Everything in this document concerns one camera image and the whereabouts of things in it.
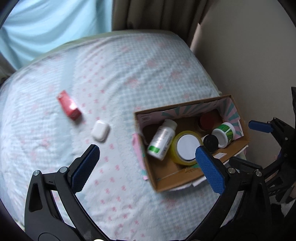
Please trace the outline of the grey green round jar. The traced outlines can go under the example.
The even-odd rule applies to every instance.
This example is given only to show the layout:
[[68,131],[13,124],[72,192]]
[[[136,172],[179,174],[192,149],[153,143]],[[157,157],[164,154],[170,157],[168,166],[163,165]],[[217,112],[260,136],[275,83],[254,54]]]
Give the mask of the grey green round jar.
[[177,154],[183,161],[192,161],[195,159],[196,149],[200,145],[200,140],[196,136],[185,134],[177,141]]

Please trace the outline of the red round tin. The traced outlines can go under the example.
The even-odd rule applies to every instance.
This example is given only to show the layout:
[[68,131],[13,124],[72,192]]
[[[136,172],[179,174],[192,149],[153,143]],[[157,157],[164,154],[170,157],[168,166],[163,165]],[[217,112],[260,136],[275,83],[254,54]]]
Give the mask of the red round tin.
[[211,131],[220,124],[222,124],[222,118],[216,113],[204,113],[200,116],[199,127],[203,131]]

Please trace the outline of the white green striped jar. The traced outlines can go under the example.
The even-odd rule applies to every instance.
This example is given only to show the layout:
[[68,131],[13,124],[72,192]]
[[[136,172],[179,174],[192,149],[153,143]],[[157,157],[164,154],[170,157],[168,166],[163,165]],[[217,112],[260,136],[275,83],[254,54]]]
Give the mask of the white green striped jar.
[[218,148],[226,148],[235,137],[236,131],[234,126],[229,122],[224,122],[214,130],[212,130],[212,135],[218,139]]

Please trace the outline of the black white round jar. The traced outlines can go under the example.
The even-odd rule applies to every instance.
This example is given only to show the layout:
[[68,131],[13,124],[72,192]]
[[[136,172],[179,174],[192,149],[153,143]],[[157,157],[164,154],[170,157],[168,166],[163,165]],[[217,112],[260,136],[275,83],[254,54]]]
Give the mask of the black white round jar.
[[205,146],[205,148],[210,153],[213,153],[219,149],[219,147],[218,147],[219,141],[215,135],[210,134],[210,135],[206,135],[206,136],[202,137],[202,142],[203,142],[203,145]]

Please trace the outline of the yellow tape roll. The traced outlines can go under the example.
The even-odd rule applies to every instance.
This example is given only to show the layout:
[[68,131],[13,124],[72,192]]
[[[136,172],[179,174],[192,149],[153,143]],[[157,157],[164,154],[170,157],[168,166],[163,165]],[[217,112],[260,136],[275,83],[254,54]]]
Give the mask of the yellow tape roll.
[[195,159],[194,160],[189,161],[189,162],[186,162],[186,161],[183,161],[179,157],[179,155],[177,154],[177,150],[176,150],[176,148],[177,148],[177,141],[178,141],[178,139],[181,136],[183,136],[185,134],[190,134],[190,135],[196,136],[200,140],[200,143],[201,143],[200,146],[203,145],[202,139],[201,139],[200,135],[197,132],[193,132],[193,131],[182,131],[182,132],[180,132],[179,134],[177,134],[174,137],[173,142],[172,142],[172,144],[171,144],[171,146],[169,148],[169,154],[170,154],[170,157],[173,158],[173,162],[174,163],[177,163],[177,164],[183,165],[183,166],[193,166],[193,165],[195,165],[197,163],[197,161],[196,161],[196,155],[195,155]]

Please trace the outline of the cardboard box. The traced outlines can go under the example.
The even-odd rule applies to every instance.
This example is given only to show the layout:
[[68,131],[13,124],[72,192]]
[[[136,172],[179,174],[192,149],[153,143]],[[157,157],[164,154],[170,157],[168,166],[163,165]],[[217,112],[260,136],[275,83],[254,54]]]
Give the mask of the cardboard box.
[[138,133],[134,135],[133,147],[137,156],[145,164],[148,179],[157,192],[191,183],[203,176],[198,163],[193,166],[174,163],[173,158],[170,157],[169,149],[163,161],[147,154],[147,148],[158,128],[163,124],[164,120],[170,119],[178,124],[175,136],[182,131],[193,131],[197,132],[202,139],[202,137],[212,134],[212,130],[203,131],[199,127],[200,116],[208,112],[219,114],[222,123],[229,122],[235,128],[234,140],[226,148],[219,148],[211,153],[216,159],[225,163],[232,156],[243,152],[249,143],[245,122],[240,116],[231,95],[148,109],[134,114]]

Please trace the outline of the white green-label bottle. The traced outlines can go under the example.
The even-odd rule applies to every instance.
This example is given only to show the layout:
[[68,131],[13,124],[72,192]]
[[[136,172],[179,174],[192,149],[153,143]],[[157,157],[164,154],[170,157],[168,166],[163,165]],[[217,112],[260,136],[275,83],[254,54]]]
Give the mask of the white green-label bottle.
[[163,124],[158,128],[156,134],[152,138],[147,148],[147,154],[163,161],[171,142],[175,137],[175,130],[177,126],[178,124],[173,120],[164,120]]

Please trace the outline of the white earbuds case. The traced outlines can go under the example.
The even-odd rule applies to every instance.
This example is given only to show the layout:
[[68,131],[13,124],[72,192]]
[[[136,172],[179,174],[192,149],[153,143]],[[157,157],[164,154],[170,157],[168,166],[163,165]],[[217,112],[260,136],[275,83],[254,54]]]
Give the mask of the white earbuds case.
[[102,120],[97,120],[92,128],[91,135],[98,142],[103,142],[108,136],[110,125]]

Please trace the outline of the red rectangular box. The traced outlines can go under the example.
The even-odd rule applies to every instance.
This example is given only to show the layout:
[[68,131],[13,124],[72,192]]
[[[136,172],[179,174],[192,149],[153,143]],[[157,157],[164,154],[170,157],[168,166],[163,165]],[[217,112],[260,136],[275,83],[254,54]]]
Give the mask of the red rectangular box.
[[63,112],[73,121],[76,121],[81,117],[82,113],[78,108],[76,102],[69,96],[69,94],[63,90],[57,96],[58,102],[63,109]]

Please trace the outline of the patterned blue pink bedsheet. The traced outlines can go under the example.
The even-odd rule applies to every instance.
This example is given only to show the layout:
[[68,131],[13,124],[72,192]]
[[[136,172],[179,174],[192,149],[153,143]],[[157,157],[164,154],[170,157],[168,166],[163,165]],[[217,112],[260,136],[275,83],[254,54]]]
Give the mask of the patterned blue pink bedsheet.
[[[73,121],[58,94],[82,115]],[[219,90],[177,35],[123,31],[59,47],[1,87],[1,200],[24,222],[32,173],[56,172],[94,143],[97,120],[111,127],[100,160],[77,197],[95,223],[119,240],[182,240],[217,199],[207,183],[157,193],[132,146],[134,113],[217,97]]]

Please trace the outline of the beige brown curtain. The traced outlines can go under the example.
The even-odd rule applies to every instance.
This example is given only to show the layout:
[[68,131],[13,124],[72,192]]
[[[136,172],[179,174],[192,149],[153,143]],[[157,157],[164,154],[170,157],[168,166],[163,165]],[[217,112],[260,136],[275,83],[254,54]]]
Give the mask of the beige brown curtain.
[[191,46],[197,26],[213,3],[209,0],[113,1],[111,29],[170,31]]

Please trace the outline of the light blue curtain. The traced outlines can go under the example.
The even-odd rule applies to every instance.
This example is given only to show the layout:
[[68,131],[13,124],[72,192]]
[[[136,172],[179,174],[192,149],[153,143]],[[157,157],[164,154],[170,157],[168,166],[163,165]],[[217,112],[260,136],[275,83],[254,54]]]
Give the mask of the light blue curtain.
[[1,27],[1,54],[18,70],[70,41],[111,31],[112,1],[18,1]]

